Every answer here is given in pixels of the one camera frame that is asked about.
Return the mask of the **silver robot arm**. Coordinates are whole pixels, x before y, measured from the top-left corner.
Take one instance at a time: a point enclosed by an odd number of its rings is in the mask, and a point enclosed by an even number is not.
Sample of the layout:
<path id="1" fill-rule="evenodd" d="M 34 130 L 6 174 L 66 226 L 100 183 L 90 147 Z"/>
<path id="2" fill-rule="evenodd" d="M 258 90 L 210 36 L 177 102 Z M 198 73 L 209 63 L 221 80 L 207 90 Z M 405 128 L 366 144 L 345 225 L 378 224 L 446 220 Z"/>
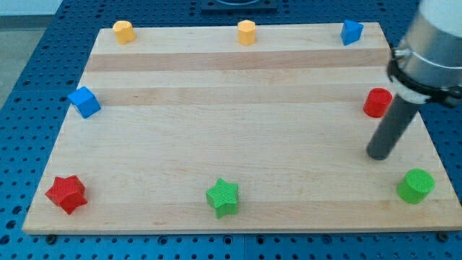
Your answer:
<path id="1" fill-rule="evenodd" d="M 396 94 L 417 105 L 461 104 L 461 0 L 422 0 L 393 48 L 388 77 Z"/>

